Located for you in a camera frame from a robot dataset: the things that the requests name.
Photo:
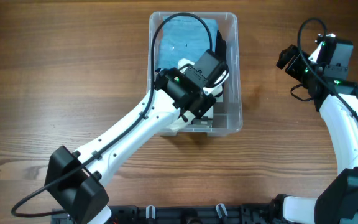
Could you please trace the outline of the black garment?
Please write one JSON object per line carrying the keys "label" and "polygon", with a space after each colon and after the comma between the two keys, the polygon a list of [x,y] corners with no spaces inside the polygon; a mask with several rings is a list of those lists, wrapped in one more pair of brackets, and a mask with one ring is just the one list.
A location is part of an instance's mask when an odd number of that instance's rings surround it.
{"label": "black garment", "polygon": [[216,36],[215,54],[226,62],[227,61],[226,52],[227,52],[227,43],[223,39],[220,31],[218,30]]}

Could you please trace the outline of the blue denim jeans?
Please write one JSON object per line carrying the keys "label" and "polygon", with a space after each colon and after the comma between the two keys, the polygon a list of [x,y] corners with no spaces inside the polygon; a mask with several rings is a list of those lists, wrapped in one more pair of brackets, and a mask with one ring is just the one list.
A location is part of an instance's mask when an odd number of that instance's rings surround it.
{"label": "blue denim jeans", "polygon": [[208,49],[215,49],[218,23],[214,19],[202,21],[178,16],[162,27],[155,69],[170,69],[185,58],[196,62]]}

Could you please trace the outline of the cream white cloth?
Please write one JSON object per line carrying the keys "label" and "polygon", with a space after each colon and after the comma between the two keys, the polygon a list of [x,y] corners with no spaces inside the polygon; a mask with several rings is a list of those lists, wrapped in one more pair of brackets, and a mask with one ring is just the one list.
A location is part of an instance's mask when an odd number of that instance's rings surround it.
{"label": "cream white cloth", "polygon": [[[186,64],[194,65],[195,63],[192,62],[191,60],[183,58],[178,61],[177,68],[182,68]],[[190,125],[191,122],[196,118],[195,115],[191,111],[186,111],[184,113],[184,116],[187,119],[187,121],[185,121],[182,117],[180,117],[174,123],[167,126],[167,129],[169,129],[170,131],[177,132],[177,131],[187,127],[188,125]]]}

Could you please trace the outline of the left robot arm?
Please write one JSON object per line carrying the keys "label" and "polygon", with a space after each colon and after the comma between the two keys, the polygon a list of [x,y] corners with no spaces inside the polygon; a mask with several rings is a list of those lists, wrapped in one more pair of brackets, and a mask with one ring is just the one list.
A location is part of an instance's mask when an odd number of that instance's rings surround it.
{"label": "left robot arm", "polygon": [[162,129],[202,118],[229,77],[226,61],[212,50],[178,65],[160,68],[142,101],[98,138],[74,152],[60,146],[50,156],[45,183],[56,184],[48,192],[75,223],[105,223],[112,215],[105,186],[120,166]]}

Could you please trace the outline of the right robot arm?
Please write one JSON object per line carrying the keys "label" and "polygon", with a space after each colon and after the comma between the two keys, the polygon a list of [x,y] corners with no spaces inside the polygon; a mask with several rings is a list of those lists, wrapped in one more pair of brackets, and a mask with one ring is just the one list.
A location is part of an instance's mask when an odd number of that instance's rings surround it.
{"label": "right robot arm", "polygon": [[358,223],[358,85],[348,81],[353,43],[319,35],[312,54],[290,45],[276,66],[307,89],[325,122],[338,176],[318,198],[279,195],[276,215],[290,223]]}

